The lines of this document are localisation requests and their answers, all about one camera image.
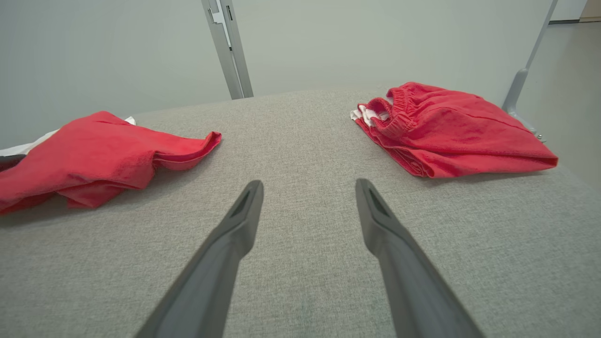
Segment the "white wall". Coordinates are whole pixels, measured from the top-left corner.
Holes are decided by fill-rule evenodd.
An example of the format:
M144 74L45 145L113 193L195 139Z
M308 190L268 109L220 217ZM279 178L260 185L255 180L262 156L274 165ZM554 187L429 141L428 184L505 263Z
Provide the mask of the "white wall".
M0 1L0 149L99 110L222 100L200 1Z
M256 96L415 81L500 105L552 0L233 2Z
M587 0L558 0L551 21L578 20Z

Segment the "metal bar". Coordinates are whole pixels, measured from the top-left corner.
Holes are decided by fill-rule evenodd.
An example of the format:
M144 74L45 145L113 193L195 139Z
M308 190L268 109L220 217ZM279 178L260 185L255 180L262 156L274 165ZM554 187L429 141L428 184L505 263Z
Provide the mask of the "metal bar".
M221 0L221 5L224 7L224 16L226 17L225 25L228 28L230 35L231 49L236 60L236 69L240 78L240 86L244 97L252 97L251 78L248 75L246 60L244 59L244 50L242 49L242 40L238 31L238 23L236 21L236 12L231 0Z
M209 0L201 0L204 8L204 13L209 24L209 30L213 37L213 43L215 44L215 50L219 57L219 63L221 63L221 69L223 70L225 82L230 91L232 100L241 99L244 97L240 82L238 81L238 75L236 68L234 67L234 61L231 58L230 46L227 42L227 36L225 35L224 27L222 23L216 23L213 19L213 10L210 7Z

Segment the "clothing pile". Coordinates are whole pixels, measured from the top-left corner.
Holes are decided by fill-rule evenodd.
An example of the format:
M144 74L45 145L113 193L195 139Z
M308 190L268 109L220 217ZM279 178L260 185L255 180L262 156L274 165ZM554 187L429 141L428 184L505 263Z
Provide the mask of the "clothing pile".
M35 206L54 194L67 197L69 207L98 207L125 189L144 189L156 167L194 167L221 141L218 132L204 140L183 138L132 121L100 111L38 144L19 146L21 156L15 149L7 152L20 162L0 172L0 214Z
M520 121L482 97L408 82L359 104L351 118L405 170L421 177L523 173L558 158Z

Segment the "sofa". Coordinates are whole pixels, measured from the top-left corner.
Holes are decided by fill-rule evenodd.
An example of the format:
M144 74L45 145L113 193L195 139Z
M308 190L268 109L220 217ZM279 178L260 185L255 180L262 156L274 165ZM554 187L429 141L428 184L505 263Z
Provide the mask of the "sofa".
M300 91L134 115L223 134L188 171L97 209L62 197L0 217L0 336L136 334L251 180L264 184L224 337L394 337L355 180L369 179L489 337L601 332L601 195L561 165L411 176L350 118L381 90Z

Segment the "white cloth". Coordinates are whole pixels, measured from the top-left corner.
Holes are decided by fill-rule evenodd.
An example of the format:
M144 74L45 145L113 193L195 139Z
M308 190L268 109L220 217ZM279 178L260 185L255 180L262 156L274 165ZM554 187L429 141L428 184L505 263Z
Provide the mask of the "white cloth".
M391 105L393 104L391 97L386 96L386 101L390 102ZM353 121L355 121L357 118L363 118L363 122L365 122L368 127L373 127L374 123L371 121L373 117L377 118L378 120L385 121L390 116L387 111L375 112L371 109L367 109L364 105L359 105L359 109L350 112L350 118L352 118Z
M129 122L130 124L133 124L134 126L136 125L136 120L131 116L126 118L125 121ZM11 156L11 155L19 155L19 154L27 155L31 151L31 149L37 147L40 143L48 140L48 138L51 137L52 135L54 135L55 132L58 132L58 129L55 131L46 133L44 136L40 137L39 139L37 139L36 141L34 141L32 143L21 144L20 146L14 146L14 147L2 149L2 150L0 150L0 156Z

